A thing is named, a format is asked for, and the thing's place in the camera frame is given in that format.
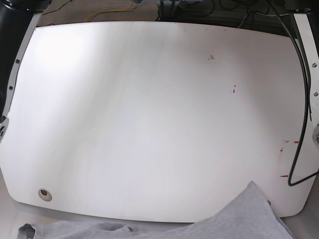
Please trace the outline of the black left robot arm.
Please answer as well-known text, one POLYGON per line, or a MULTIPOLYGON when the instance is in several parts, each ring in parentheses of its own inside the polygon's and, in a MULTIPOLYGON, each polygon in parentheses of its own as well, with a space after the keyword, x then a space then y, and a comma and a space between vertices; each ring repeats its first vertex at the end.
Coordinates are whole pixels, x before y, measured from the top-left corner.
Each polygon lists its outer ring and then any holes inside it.
POLYGON ((306 64, 313 129, 313 141, 319 145, 319 2, 287 0, 292 23, 306 64))

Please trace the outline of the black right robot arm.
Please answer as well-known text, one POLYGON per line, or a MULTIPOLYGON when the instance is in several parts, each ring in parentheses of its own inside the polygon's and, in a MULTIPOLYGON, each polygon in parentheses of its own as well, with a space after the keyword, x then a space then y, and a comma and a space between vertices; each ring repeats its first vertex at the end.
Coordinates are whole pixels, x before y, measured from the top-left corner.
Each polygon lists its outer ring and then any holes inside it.
POLYGON ((26 48, 50 0, 0 2, 0 138, 8 128, 17 74, 26 48))

